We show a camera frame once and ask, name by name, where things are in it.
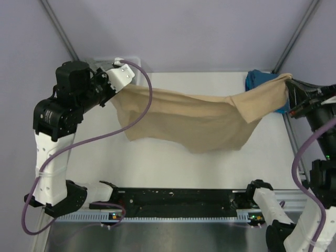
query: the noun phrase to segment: metal frame bar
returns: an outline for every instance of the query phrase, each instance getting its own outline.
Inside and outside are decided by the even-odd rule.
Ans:
[[[287,130],[287,133],[288,133],[288,138],[289,138],[290,144],[292,146],[293,153],[296,154],[299,150],[299,144],[296,140],[295,130],[293,129],[293,126],[290,122],[289,115],[287,113],[283,115],[283,120],[285,122],[286,130]],[[300,174],[301,180],[306,179],[307,181],[309,181],[309,176],[308,176],[309,169],[306,166],[304,160],[302,160],[302,159],[300,160],[300,163],[299,163],[299,174]]]
[[[60,22],[58,21],[58,18],[52,9],[51,5],[49,4],[48,0],[38,0],[45,13],[49,17],[51,24],[55,28],[56,33],[59,35],[60,39],[62,40],[62,43],[64,44],[65,48],[69,52],[69,55],[71,56],[72,60],[79,60],[78,55],[72,46],[67,34],[65,33],[63,27],[61,26]]]
[[[312,0],[305,15],[303,16],[303,19],[301,20],[298,28],[296,28],[293,36],[290,38],[289,43],[287,44],[284,52],[280,56],[280,59],[278,60],[274,70],[272,73],[278,74],[280,70],[282,69],[285,61],[287,60],[289,54],[292,52],[292,49],[294,45],[297,43],[300,35],[302,34],[302,31],[306,28],[308,23],[311,21],[313,15],[317,11],[318,7],[320,6],[322,0]]]
[[[104,222],[115,223],[118,220],[109,219],[110,212],[95,212],[95,211],[77,211],[57,218],[56,222]],[[248,223],[248,212],[238,212],[237,217],[211,217],[211,218],[156,218],[156,217],[137,217],[124,218],[123,223]]]
[[[40,216],[37,222],[37,228],[40,230],[52,221],[52,217],[44,213],[44,209],[41,209]],[[50,227],[44,232],[34,236],[33,244],[31,245],[30,252],[45,251],[47,239],[49,236]]]

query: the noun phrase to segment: white bracket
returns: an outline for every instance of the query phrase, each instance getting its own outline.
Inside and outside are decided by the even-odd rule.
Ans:
[[[121,58],[116,58],[114,62],[115,65],[121,66],[120,68],[111,68],[106,71],[109,80],[117,93],[131,83],[135,76],[135,73],[130,66],[128,64],[122,64],[120,60]]]
[[[97,201],[109,201],[113,188],[107,184],[95,183],[76,183],[76,185],[84,186],[87,188],[88,195],[82,207],[89,207],[89,204]]]
[[[324,102],[321,103],[321,105],[332,104],[332,103],[336,103],[336,96],[333,96],[333,97],[329,98],[328,100],[325,100]]]

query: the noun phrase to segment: gray wall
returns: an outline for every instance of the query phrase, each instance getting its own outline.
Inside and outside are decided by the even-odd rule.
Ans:
[[[272,70],[311,0],[49,0],[79,57],[154,72]]]
[[[304,30],[282,72],[290,72],[293,77],[317,85],[336,83],[336,1],[324,0],[313,19]],[[311,135],[305,118],[292,120],[299,145]],[[304,162],[322,158],[317,142],[304,155]]]
[[[33,109],[51,95],[55,69],[69,56],[37,0],[2,1],[0,34],[0,250],[26,252],[33,239],[20,215],[36,164]],[[33,230],[38,214],[28,212]]]

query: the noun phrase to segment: silver metal floor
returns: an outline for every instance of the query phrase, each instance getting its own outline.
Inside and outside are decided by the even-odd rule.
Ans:
[[[294,222],[299,214],[289,214]],[[263,228],[243,224],[124,223],[108,231],[89,227],[62,246],[52,241],[69,237],[88,223],[55,223],[45,252],[267,252]]]

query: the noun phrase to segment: tan fabric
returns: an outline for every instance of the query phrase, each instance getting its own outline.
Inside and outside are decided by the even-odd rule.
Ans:
[[[126,130],[130,141],[156,138],[180,143],[193,153],[239,150],[261,118],[285,105],[285,80],[290,74],[266,82],[250,91],[228,97],[190,96],[153,89],[149,112]],[[148,103],[147,87],[128,85],[112,103],[122,127],[133,122]]]

